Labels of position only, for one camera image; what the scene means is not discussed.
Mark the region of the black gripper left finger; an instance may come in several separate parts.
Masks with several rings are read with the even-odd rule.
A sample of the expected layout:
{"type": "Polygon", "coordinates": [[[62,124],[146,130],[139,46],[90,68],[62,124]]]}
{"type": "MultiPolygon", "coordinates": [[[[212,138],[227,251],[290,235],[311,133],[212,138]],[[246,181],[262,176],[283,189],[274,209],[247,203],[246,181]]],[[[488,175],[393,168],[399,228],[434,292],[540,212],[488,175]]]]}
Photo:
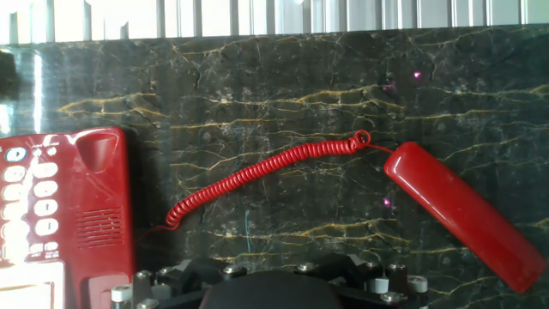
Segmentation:
{"type": "Polygon", "coordinates": [[[110,308],[137,308],[146,299],[170,300],[202,292],[223,281],[223,262],[209,257],[185,259],[157,271],[140,270],[130,283],[111,289],[110,308]]]}

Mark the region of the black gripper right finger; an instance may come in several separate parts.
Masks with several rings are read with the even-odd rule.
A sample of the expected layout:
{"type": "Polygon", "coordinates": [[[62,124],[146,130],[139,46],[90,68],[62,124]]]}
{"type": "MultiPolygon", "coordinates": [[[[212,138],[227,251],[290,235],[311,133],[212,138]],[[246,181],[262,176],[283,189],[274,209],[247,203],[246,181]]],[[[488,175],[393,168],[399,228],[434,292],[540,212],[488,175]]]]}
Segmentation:
{"type": "Polygon", "coordinates": [[[344,308],[428,309],[428,281],[405,264],[363,260],[355,254],[321,258],[321,278],[344,308]]]}

